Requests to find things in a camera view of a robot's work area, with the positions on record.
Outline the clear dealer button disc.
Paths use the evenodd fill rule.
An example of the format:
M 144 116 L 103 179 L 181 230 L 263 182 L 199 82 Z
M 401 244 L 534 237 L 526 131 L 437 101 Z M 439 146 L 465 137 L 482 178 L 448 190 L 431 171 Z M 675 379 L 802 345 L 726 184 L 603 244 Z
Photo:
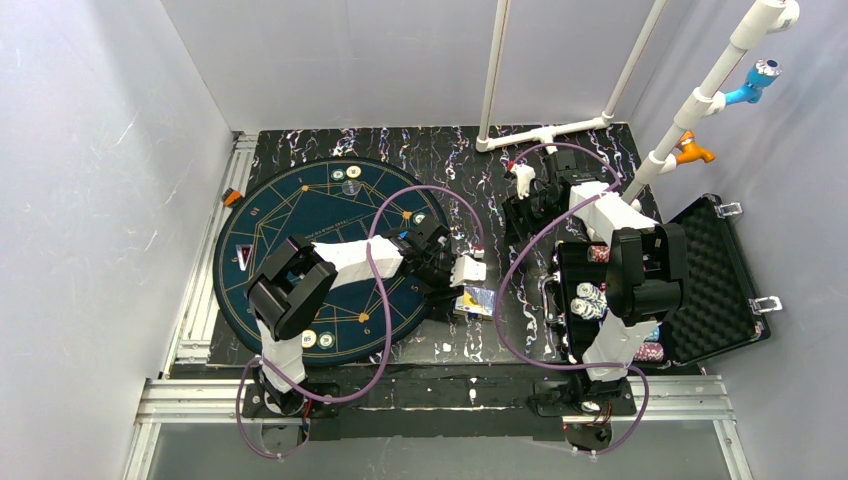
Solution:
M 342 193 L 344 195 L 347 195 L 347 196 L 350 196 L 350 197 L 355 197 L 360 192 L 361 188 L 362 188 L 362 183 L 358 180 L 355 180 L 355 179 L 345 180 L 341 184 Z

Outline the yellow chip mat top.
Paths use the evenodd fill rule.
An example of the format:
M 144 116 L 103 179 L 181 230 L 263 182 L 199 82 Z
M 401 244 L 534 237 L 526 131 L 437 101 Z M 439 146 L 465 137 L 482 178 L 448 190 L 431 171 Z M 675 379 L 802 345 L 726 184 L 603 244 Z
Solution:
M 362 169 L 359 165 L 350 165 L 345 170 L 346 177 L 350 180 L 358 179 L 362 174 Z

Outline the yellow chip mat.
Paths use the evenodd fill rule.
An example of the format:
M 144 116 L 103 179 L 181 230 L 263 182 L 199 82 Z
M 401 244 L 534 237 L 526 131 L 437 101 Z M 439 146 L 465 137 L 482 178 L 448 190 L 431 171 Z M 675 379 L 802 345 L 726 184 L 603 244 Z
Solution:
M 301 346 L 304 350 L 313 348 L 317 344 L 317 334 L 314 330 L 307 329 L 301 334 Z
M 362 169 L 359 165 L 350 165 L 345 170 L 346 177 L 350 180 L 358 179 L 362 174 Z

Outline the green chip mat top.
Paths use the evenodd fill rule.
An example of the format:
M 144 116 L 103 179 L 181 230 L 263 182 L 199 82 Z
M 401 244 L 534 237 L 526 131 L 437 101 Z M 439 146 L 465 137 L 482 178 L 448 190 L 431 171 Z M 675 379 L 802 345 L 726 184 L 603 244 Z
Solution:
M 345 180 L 346 173 L 344 170 L 336 169 L 331 172 L 330 178 L 335 182 L 341 182 Z

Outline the green chip mat bottom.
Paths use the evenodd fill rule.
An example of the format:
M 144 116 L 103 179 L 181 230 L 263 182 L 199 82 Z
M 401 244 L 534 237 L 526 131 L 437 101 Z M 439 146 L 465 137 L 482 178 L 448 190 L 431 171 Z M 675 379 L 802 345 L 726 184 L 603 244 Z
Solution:
M 335 343 L 335 336 L 330 332 L 323 332 L 317 338 L 317 345 L 324 350 L 332 348 Z

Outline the yellow chip mat bottom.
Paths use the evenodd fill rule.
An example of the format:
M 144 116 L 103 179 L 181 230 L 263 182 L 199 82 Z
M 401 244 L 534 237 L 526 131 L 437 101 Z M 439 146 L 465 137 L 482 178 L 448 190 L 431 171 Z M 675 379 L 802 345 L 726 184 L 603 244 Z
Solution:
M 313 348 L 317 344 L 317 334 L 314 330 L 307 329 L 301 334 L 301 346 L 304 350 Z

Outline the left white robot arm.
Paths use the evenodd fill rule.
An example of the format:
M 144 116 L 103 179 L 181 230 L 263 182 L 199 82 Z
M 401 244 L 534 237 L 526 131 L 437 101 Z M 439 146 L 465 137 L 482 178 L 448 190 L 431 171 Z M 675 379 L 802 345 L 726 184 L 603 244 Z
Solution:
M 452 284 L 457 260 L 449 228 L 432 217 L 367 240 L 313 243 L 288 237 L 247 283 L 246 298 L 261 336 L 263 387 L 280 394 L 306 379 L 302 333 L 331 290 L 398 275 L 425 285 L 424 302 L 449 306 L 463 288 Z

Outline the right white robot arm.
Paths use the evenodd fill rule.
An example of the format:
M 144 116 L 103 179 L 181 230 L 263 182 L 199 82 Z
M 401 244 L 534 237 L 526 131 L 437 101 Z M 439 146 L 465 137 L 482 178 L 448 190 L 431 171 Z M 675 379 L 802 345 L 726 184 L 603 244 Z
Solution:
M 516 191 L 502 205 L 505 241 L 524 243 L 522 251 L 528 253 L 558 224 L 575 217 L 609 247 L 609 312 L 583 360 L 590 381 L 618 381 L 645 337 L 688 302 L 685 232 L 625 202 L 617 191 L 621 179 L 607 162 L 592 168 L 575 158 L 578 146 L 555 143 L 552 148 L 543 158 L 544 178 L 521 157 L 509 162 L 505 176 Z

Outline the playing card deck box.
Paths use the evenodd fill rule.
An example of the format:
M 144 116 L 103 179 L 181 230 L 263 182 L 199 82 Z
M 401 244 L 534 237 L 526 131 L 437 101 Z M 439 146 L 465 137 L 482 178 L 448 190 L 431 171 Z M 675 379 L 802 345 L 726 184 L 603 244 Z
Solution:
M 467 319 L 491 320 L 495 308 L 496 292 L 491 289 L 464 286 L 455 299 L 454 314 Z

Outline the red chip stack in case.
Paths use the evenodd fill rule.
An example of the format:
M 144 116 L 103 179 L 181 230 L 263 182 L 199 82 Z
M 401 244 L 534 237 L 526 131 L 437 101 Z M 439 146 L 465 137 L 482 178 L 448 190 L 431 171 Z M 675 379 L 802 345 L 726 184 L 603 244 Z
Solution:
M 610 248 L 602 245 L 592 245 L 588 249 L 588 260 L 595 263 L 607 263 L 610 259 Z

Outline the round dark blue poker mat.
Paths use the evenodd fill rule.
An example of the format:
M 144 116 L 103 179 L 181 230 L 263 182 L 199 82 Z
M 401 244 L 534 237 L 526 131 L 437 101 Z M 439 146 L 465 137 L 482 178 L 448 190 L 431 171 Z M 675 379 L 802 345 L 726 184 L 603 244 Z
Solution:
M 355 197 L 344 195 L 330 178 L 333 170 L 359 165 L 362 183 Z M 397 196 L 396 191 L 419 182 L 410 173 L 377 160 L 336 157 L 306 162 L 263 181 L 230 213 L 218 236 L 213 263 L 213 289 L 219 311 L 238 341 L 249 351 L 261 347 L 259 328 L 249 310 L 247 282 L 265 258 L 292 235 L 313 243 L 343 243 L 366 238 L 374 215 L 385 199 L 379 233 L 411 227 L 415 212 L 446 223 L 435 196 L 417 190 Z M 373 280 L 333 289 L 307 329 L 318 336 L 330 332 L 335 345 L 317 344 L 304 350 L 310 366 L 331 366 L 363 360 L 384 348 L 382 301 Z

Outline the white chip stack in case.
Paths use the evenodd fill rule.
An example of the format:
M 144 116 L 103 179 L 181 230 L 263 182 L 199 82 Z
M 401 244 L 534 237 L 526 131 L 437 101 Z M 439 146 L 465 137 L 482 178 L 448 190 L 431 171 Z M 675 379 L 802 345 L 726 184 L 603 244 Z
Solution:
M 605 293 L 590 282 L 576 286 L 576 296 L 570 301 L 570 310 L 584 320 L 602 320 L 607 312 Z

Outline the black poker chip case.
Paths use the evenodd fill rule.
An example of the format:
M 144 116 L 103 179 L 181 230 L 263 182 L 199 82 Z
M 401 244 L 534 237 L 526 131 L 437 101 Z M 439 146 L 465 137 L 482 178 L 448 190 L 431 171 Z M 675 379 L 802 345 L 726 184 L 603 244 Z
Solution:
M 706 359 L 765 341 L 771 337 L 765 308 L 771 301 L 755 287 L 738 244 L 732 221 L 719 215 L 721 198 L 705 194 L 672 221 L 686 234 L 690 274 L 687 307 L 660 325 L 659 361 L 640 367 L 666 369 L 695 365 Z M 578 363 L 600 329 L 600 322 L 573 314 L 569 303 L 581 282 L 605 280 L 606 265 L 589 259 L 590 242 L 570 237 L 553 249 L 552 272 L 560 280 L 546 289 L 554 296 L 554 331 L 564 360 Z

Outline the orange clip on rail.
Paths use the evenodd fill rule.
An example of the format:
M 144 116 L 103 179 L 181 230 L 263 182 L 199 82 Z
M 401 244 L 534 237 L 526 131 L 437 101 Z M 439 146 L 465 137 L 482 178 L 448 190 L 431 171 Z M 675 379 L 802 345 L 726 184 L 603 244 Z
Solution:
M 226 207 L 232 208 L 234 205 L 238 204 L 242 198 L 243 195 L 239 191 L 233 188 L 228 188 L 222 194 L 221 201 Z

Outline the aluminium rail frame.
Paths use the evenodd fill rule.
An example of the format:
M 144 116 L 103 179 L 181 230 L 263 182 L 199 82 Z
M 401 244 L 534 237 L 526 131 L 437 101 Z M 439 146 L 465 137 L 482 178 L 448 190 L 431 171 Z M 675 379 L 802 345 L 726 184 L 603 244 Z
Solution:
M 385 161 L 426 183 L 462 193 L 444 200 L 450 223 L 488 224 L 487 261 L 505 269 L 499 203 L 502 172 L 517 147 L 480 153 L 472 126 L 268 130 L 243 134 L 225 181 L 251 189 L 306 161 L 362 156 Z M 248 350 L 219 315 L 213 291 L 214 245 L 226 214 L 215 208 L 189 284 L 161 381 L 169 396 L 163 418 L 140 425 L 127 471 L 132 479 L 743 479 L 750 468 L 721 382 L 700 374 L 651 379 L 645 419 L 613 453 L 596 459 L 564 442 L 525 437 L 360 438 L 289 451 L 294 429 L 234 418 L 236 380 Z M 289 451 L 264 459 L 247 439 Z

